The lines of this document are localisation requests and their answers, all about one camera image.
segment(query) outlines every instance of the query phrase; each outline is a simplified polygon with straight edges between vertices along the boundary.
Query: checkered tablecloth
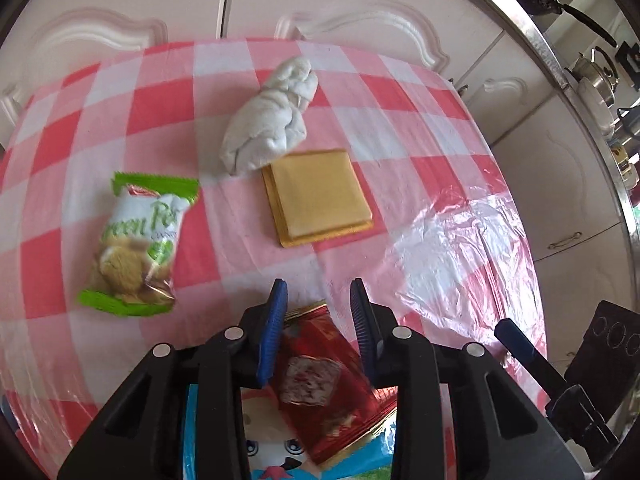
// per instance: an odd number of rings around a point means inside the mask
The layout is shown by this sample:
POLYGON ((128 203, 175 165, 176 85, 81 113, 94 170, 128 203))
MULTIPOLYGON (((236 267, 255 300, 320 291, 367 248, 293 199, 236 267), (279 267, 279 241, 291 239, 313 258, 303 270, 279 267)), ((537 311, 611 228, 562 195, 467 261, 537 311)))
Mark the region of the checkered tablecloth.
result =
MULTIPOLYGON (((92 416, 155 343, 197 345, 261 303, 327 299, 354 340, 350 281, 433 342, 499 354, 510 316, 545 351, 542 308, 516 208, 452 86, 425 68, 295 41, 174 43, 39 89, 0 165, 0 378, 23 442, 55 475, 92 416), (259 172, 231 178, 226 124, 278 63, 307 56, 319 88, 300 151, 345 148, 373 211, 360 234, 284 249, 259 172), (114 171, 197 177, 169 314, 120 318, 75 300, 114 205, 114 171)), ((539 390, 508 367, 535 400, 539 390)))

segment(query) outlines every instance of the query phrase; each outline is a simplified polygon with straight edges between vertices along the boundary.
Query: metal countertop edge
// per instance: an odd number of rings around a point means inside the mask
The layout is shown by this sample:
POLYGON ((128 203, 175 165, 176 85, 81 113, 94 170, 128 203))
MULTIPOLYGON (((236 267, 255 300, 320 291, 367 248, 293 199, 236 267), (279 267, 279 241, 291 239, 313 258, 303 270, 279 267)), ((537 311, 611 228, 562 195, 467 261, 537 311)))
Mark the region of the metal countertop edge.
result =
POLYGON ((578 97, 578 94, 569 84, 558 58, 522 6, 516 0, 482 1, 488 4, 507 25, 511 26, 511 32, 520 38, 521 43, 524 42, 526 44, 530 53, 539 61, 540 67, 546 69, 549 79, 555 85, 556 90, 561 92, 565 104, 573 110, 576 118, 583 124, 584 130, 589 133, 591 142, 600 154, 600 162, 609 174, 612 191, 618 200, 619 216, 622 222, 625 223, 629 235, 630 258, 634 270, 633 281, 636 292, 636 304, 633 307, 640 312, 640 236, 638 225, 622 175, 607 145, 607 141, 600 133, 599 128, 578 97))

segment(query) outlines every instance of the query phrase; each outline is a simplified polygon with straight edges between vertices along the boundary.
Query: red snack package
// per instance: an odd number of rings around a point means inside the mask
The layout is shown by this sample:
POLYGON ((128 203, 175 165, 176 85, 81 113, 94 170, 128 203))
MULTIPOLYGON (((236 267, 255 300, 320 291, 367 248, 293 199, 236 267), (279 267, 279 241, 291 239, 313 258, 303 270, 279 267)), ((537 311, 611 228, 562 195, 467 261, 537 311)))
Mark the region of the red snack package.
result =
POLYGON ((287 314, 271 387, 311 460, 328 469, 396 412, 395 388, 374 390, 325 304, 287 314))

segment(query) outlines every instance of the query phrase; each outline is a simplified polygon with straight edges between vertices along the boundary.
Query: folded white towel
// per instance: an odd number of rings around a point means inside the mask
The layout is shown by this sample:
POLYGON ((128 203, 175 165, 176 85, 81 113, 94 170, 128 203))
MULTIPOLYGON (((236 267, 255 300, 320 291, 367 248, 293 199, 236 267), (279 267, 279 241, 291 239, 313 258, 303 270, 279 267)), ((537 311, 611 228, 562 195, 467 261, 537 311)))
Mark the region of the folded white towel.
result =
POLYGON ((292 57, 271 73, 260 93, 231 118, 220 149, 226 170, 240 174, 266 166, 306 139, 306 110, 318 76, 305 57, 292 57))

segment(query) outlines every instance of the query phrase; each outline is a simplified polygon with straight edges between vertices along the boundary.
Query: white cabinet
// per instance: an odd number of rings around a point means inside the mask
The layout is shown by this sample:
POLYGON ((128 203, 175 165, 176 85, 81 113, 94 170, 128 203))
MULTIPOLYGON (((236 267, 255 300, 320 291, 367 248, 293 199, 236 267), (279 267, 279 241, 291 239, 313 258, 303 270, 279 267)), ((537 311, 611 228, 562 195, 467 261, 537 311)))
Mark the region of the white cabinet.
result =
POLYGON ((552 92, 536 63, 507 34, 456 86, 489 144, 513 128, 552 92))
POLYGON ((30 0, 0 47, 0 144, 40 85, 117 51, 220 35, 225 0, 30 0))
POLYGON ((492 151, 518 207, 534 261, 620 222, 601 156, 559 96, 492 151))
POLYGON ((601 300, 634 308, 633 269, 624 229, 624 224, 616 225, 535 263, 549 361, 573 358, 601 300))
POLYGON ((307 39, 370 50, 459 79, 500 34, 469 0, 229 0, 230 38, 307 39))

